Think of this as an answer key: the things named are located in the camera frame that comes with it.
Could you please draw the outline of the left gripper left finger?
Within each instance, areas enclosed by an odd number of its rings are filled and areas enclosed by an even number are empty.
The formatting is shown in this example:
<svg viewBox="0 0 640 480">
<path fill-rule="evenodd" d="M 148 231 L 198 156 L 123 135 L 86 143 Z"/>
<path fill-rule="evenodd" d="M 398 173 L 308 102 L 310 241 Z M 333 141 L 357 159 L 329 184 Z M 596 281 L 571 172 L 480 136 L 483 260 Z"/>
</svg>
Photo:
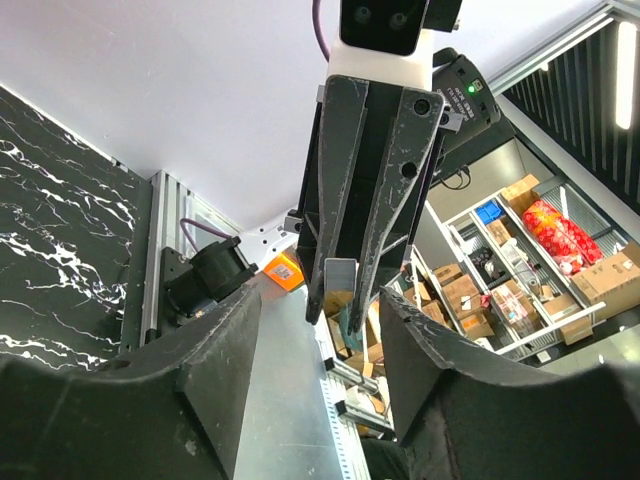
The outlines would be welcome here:
<svg viewBox="0 0 640 480">
<path fill-rule="evenodd" d="M 1 359 L 5 479 L 230 479 L 262 301 L 208 314 L 94 371 Z"/>
</svg>

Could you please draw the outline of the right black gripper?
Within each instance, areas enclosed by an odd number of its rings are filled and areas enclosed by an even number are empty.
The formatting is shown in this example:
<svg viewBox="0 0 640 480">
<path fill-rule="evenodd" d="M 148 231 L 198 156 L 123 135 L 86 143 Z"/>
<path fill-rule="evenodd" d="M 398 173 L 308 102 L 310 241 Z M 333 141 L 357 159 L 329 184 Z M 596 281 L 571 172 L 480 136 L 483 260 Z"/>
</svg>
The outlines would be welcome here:
<svg viewBox="0 0 640 480">
<path fill-rule="evenodd" d="M 294 212 L 297 256 L 311 280 L 310 324 L 324 307 L 328 258 L 358 263 L 350 333 L 361 329 L 372 297 L 399 269 L 444 110 L 436 92 L 344 75 L 326 80 Z"/>
</svg>

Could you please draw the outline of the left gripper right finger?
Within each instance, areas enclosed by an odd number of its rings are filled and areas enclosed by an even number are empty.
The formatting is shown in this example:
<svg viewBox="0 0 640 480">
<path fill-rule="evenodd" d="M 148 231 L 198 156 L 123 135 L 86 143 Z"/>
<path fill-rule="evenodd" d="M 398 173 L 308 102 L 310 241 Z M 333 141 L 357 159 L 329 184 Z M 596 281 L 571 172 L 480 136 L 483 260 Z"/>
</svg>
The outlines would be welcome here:
<svg viewBox="0 0 640 480">
<path fill-rule="evenodd" d="M 490 352 L 391 288 L 380 326 L 413 479 L 635 479 L 639 369 L 555 375 Z"/>
</svg>

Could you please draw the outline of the silver staple strip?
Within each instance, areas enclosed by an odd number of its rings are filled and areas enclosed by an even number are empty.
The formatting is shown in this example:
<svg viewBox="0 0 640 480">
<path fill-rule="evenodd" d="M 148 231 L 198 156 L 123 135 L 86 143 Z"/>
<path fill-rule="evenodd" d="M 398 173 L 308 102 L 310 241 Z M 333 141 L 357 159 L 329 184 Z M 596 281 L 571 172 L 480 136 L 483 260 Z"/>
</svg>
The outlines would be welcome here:
<svg viewBox="0 0 640 480">
<path fill-rule="evenodd" d="M 357 261 L 353 258 L 327 258 L 324 263 L 325 292 L 354 293 L 357 268 Z"/>
</svg>

